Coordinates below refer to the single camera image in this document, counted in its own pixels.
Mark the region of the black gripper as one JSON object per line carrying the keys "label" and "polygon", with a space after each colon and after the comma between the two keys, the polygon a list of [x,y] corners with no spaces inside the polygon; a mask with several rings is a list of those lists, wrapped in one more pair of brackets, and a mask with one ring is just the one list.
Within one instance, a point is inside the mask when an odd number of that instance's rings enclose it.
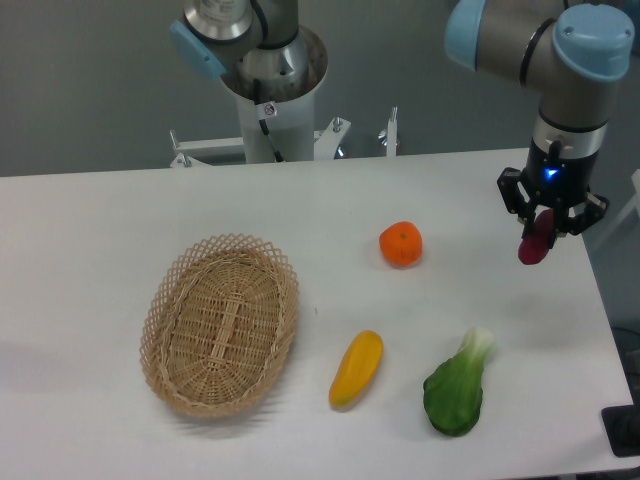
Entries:
{"label": "black gripper", "polygon": [[[558,238],[577,236],[601,221],[610,206],[606,197],[589,192],[599,152],[575,159],[562,154],[560,147],[548,152],[531,141],[525,168],[507,167],[497,179],[506,210],[523,225],[522,239],[534,231],[538,203],[552,207],[552,230],[547,239],[550,249]],[[571,216],[571,207],[580,203],[581,212]]]}

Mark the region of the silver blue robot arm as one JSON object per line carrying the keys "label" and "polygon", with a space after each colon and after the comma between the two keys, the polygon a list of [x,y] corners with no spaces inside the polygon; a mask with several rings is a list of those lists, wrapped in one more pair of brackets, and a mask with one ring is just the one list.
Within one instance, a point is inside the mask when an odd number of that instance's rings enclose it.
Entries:
{"label": "silver blue robot arm", "polygon": [[606,3],[460,1],[453,8],[447,56],[540,96],[524,168],[506,168],[497,180],[523,239],[552,248],[604,218],[609,201],[592,192],[590,177],[634,36],[629,16]]}

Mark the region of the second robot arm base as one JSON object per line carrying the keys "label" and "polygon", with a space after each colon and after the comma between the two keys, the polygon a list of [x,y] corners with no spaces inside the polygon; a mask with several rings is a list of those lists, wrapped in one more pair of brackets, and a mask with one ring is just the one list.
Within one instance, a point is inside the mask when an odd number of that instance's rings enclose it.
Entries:
{"label": "second robot arm base", "polygon": [[186,1],[169,31],[192,70],[225,79],[256,103],[293,100],[307,90],[309,54],[296,1]]}

